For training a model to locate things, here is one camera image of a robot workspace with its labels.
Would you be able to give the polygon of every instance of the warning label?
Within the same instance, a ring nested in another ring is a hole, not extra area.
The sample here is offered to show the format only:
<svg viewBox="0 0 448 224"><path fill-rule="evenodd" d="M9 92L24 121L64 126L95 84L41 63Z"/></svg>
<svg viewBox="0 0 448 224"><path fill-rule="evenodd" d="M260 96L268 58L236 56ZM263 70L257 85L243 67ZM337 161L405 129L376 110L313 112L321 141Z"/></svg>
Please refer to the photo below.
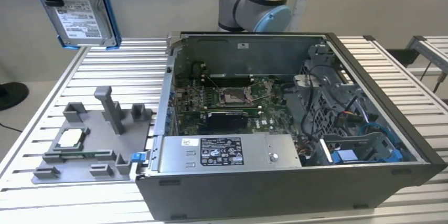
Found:
<svg viewBox="0 0 448 224"><path fill-rule="evenodd" d="M241 138L201 138L201 165L244 165Z"/></svg>
<svg viewBox="0 0 448 224"><path fill-rule="evenodd" d="M55 7L59 19L71 39L101 39L91 2L64 0L64 6Z"/></svg>

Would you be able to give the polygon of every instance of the blue tab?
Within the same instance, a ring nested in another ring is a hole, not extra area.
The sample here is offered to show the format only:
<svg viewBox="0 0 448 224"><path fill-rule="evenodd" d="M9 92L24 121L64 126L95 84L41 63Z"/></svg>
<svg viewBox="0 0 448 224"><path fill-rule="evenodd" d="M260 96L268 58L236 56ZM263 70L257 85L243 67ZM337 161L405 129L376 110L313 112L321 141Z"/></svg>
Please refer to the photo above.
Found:
<svg viewBox="0 0 448 224"><path fill-rule="evenodd" d="M132 163L143 163L147 160L147 153L136 152L132 153L131 162Z"/></svg>

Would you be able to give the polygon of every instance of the metal case panel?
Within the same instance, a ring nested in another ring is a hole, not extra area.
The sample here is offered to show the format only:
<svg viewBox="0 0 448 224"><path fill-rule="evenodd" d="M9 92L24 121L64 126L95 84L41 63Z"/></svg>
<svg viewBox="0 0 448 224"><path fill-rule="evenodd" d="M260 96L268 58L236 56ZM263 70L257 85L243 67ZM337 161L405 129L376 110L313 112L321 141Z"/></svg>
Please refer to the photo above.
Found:
<svg viewBox="0 0 448 224"><path fill-rule="evenodd" d="M429 165L340 167L143 177L156 220L276 216L375 208Z"/></svg>

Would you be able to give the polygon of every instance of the robotic arm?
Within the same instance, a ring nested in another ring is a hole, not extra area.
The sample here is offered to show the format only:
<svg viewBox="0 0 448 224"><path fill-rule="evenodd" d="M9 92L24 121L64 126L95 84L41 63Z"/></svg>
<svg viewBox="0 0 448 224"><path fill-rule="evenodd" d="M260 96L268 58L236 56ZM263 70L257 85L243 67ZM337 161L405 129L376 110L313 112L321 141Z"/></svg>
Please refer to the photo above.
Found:
<svg viewBox="0 0 448 224"><path fill-rule="evenodd" d="M219 0L223 31L284 31L291 21L287 0Z"/></svg>

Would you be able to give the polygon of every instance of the slotted aluminum surface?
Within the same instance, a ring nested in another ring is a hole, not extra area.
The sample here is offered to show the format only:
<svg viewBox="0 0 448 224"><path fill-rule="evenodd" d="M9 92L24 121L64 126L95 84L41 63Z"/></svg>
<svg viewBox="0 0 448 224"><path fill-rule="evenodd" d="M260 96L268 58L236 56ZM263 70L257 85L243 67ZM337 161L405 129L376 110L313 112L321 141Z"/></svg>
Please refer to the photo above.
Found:
<svg viewBox="0 0 448 224"><path fill-rule="evenodd" d="M448 37L416 36L411 39L408 48L417 52L448 73Z"/></svg>
<svg viewBox="0 0 448 224"><path fill-rule="evenodd" d="M341 40L429 144L448 161L448 109L375 41L365 41L363 37L341 37ZM95 86L113 86L113 99L120 101L123 108L128 108L133 102L144 102L149 108L157 109L167 58L164 50L163 39L127 39L121 49L116 51L81 49L0 164L0 170L5 168L0 179L1 224L31 221L152 222L151 213L132 182L33 185L31 178L32 170L40 163L40 155L47 151L63 124L64 105L71 101L83 101L87 109L101 109L92 96ZM400 190L376 209L199 223L317 222L447 223L448 171L425 185Z"/></svg>

